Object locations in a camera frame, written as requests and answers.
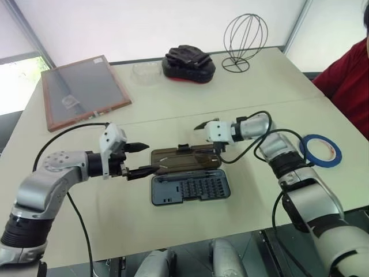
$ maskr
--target white wall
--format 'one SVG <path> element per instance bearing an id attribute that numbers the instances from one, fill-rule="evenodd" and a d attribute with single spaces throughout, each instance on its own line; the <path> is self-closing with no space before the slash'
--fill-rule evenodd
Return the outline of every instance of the white wall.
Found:
<path id="1" fill-rule="evenodd" d="M 284 45 L 304 0 L 33 0 L 17 4 L 56 65 L 104 54 L 110 62 L 163 57 L 192 44 L 221 51 L 242 13 L 269 26 L 267 46 Z"/>
<path id="2" fill-rule="evenodd" d="M 0 59 L 35 52 L 2 1 L 0 1 L 0 38 Z"/>
<path id="3" fill-rule="evenodd" d="M 287 57 L 303 72 L 320 72 L 366 37 L 367 0 L 313 0 Z"/>

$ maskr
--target clear plastic container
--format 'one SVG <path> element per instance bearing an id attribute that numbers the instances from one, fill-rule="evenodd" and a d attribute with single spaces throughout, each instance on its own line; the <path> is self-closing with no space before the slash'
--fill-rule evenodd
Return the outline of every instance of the clear plastic container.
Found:
<path id="1" fill-rule="evenodd" d="M 134 64 L 131 77 L 139 85 L 154 85 L 158 83 L 161 79 L 161 61 Z"/>

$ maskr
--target wooden frame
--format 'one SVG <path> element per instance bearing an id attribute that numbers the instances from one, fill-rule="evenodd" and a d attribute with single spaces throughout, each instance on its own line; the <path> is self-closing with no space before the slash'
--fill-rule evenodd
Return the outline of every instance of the wooden frame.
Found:
<path id="1" fill-rule="evenodd" d="M 123 95 L 123 101 L 117 102 L 117 103 L 115 103 L 114 105 L 111 105 L 111 106 L 98 108 L 95 111 L 89 111 L 87 113 L 77 115 L 76 117 L 65 120 L 65 121 L 55 122 L 53 117 L 52 117 L 51 103 L 50 103 L 50 90 L 49 90 L 49 86 L 48 86 L 47 78 L 45 77 L 45 74 L 49 73 L 49 72 L 59 70 L 61 68 L 66 68 L 68 66 L 73 66 L 73 65 L 76 65 L 76 64 L 79 64 L 79 63 L 94 61 L 95 59 L 99 59 L 99 58 L 101 58 L 103 60 L 104 64 L 107 66 L 107 69 L 110 71 L 115 84 L 118 86 L 119 90 L 121 91 L 121 93 Z M 43 95 L 44 95 L 47 129 L 50 132 L 62 129 L 64 127 L 70 126 L 72 124 L 75 124 L 77 122 L 80 122 L 80 121 L 83 121 L 83 120 L 86 120 L 86 119 L 89 119 L 90 117 L 95 117 L 96 113 L 98 113 L 100 115 L 101 113 L 107 113 L 111 110 L 116 110 L 120 107 L 124 107 L 124 106 L 127 106 L 127 105 L 132 103 L 130 98 L 129 98 L 129 95 L 125 91 L 123 85 L 119 82 L 119 79 L 116 76 L 116 73 L 115 73 L 114 69 L 110 66 L 110 64 L 106 60 L 105 56 L 103 56 L 103 55 L 93 57 L 93 58 L 90 58 L 90 59 L 85 59 L 83 61 L 70 63 L 68 65 L 63 65 L 63 66 L 60 66 L 58 68 L 53 68 L 53 69 L 50 69 L 50 70 L 47 70 L 47 71 L 43 71 L 43 72 L 41 72 L 41 78 L 42 78 L 42 87 L 43 87 Z"/>

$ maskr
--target black wire frame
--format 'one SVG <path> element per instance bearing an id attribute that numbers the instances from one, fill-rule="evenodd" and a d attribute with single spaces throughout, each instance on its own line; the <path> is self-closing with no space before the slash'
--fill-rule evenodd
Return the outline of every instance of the black wire frame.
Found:
<path id="1" fill-rule="evenodd" d="M 251 26 L 254 20 L 257 21 L 258 29 L 250 42 L 248 40 L 248 36 L 250 34 Z M 245 26 L 245 28 L 243 31 L 240 46 L 238 47 L 238 50 L 234 50 L 234 38 L 242 26 Z M 227 33 L 229 28 L 231 28 L 231 30 L 229 33 L 229 46 L 227 46 Z M 268 33 L 268 25 L 266 24 L 264 19 L 262 19 L 257 14 L 245 13 L 237 16 L 228 24 L 223 34 L 223 45 L 229 57 L 222 61 L 222 67 L 225 70 L 234 73 L 247 71 L 250 68 L 250 64 L 247 62 L 247 60 L 253 58 L 261 51 L 262 48 L 264 48 L 266 41 L 268 40 Z M 253 50 L 256 50 L 255 53 L 249 56 L 245 56 L 248 50 L 251 49 L 251 45 L 253 45 L 259 34 L 261 35 L 261 39 L 257 47 L 252 48 Z"/>

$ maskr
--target tape roll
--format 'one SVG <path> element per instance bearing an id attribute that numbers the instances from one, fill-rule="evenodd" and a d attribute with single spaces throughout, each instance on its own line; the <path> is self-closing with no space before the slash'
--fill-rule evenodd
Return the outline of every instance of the tape roll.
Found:
<path id="1" fill-rule="evenodd" d="M 308 146 L 307 146 L 307 143 L 310 140 L 318 140 L 324 143 L 332 153 L 331 158 L 329 160 L 320 160 L 317 157 L 315 157 L 309 151 Z M 338 165 L 342 161 L 342 152 L 337 146 L 337 144 L 335 144 L 333 141 L 331 141 L 329 138 L 325 136 L 321 136 L 320 134 L 308 134 L 307 136 L 303 137 L 303 142 L 306 146 L 306 158 L 317 166 L 330 168 L 330 167 L 334 167 Z M 304 151 L 304 148 L 301 142 L 299 144 L 299 147 L 302 153 Z"/>

